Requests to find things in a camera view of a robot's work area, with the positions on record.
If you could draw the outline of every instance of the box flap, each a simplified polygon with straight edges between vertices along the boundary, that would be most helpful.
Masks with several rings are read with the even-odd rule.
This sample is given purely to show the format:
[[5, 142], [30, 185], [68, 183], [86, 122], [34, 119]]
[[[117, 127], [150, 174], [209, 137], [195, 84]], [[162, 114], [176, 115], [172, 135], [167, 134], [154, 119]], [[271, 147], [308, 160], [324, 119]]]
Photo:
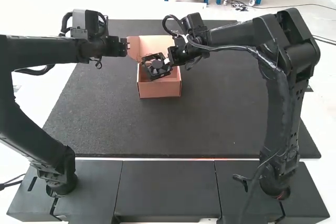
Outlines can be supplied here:
[[168, 56], [168, 47], [174, 46], [174, 40], [170, 35], [149, 35], [149, 36], [130, 36], [127, 37], [128, 55], [136, 60], [146, 55], [161, 52], [165, 57]]

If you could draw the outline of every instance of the black rubber mat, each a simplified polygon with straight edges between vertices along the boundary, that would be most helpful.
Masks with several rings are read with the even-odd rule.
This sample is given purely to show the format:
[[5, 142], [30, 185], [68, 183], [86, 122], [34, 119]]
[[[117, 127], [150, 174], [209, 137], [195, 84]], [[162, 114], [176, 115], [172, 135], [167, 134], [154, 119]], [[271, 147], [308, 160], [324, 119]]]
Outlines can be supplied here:
[[[232, 21], [208, 20], [208, 28]], [[177, 26], [169, 23], [169, 29]], [[160, 20], [111, 20], [111, 35], [164, 35]], [[267, 117], [267, 89], [245, 52], [216, 52], [182, 72], [182, 96], [142, 99], [137, 64], [104, 58], [78, 64], [44, 129], [77, 156], [258, 158]], [[302, 123], [303, 158], [320, 158]]]

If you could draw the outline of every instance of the caster wheel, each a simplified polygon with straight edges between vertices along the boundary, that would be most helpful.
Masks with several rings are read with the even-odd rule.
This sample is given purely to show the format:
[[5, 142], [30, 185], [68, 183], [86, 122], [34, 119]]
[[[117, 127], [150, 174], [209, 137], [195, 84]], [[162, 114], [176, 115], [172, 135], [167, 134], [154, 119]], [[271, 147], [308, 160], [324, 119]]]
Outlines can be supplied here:
[[254, 6], [256, 4], [256, 0], [248, 0], [249, 6]]

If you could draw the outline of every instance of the computer fan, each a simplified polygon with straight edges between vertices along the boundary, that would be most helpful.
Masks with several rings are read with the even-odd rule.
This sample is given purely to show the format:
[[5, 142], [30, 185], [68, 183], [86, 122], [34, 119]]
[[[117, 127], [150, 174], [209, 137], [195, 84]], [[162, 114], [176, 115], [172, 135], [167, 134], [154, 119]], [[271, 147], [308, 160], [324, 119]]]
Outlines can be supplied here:
[[151, 81], [170, 75], [172, 66], [166, 63], [165, 60], [166, 58], [161, 52], [142, 58], [141, 66], [145, 69]]

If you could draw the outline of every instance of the black platform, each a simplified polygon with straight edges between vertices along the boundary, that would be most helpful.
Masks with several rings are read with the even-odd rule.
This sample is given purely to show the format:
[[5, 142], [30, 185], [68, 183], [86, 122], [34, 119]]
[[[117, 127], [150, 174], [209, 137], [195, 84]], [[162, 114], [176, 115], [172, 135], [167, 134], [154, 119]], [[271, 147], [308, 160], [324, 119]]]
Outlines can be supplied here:
[[[69, 221], [70, 224], [120, 222], [198, 222], [217, 218], [236, 224], [246, 199], [232, 174], [251, 176], [257, 161], [77, 161], [78, 187], [54, 200], [33, 168], [8, 210], [21, 221]], [[315, 224], [329, 213], [304, 163], [291, 181], [291, 197], [277, 201], [257, 187], [244, 224]]]
[[[208, 28], [233, 21], [206, 20]], [[169, 29], [177, 30], [174, 23]], [[120, 37], [165, 35], [160, 20], [111, 20]], [[78, 64], [44, 129], [78, 156], [258, 158], [267, 116], [267, 89], [256, 60], [217, 52], [182, 71], [182, 96], [142, 99], [137, 65], [104, 58], [103, 68]], [[303, 158], [320, 158], [302, 123]]]

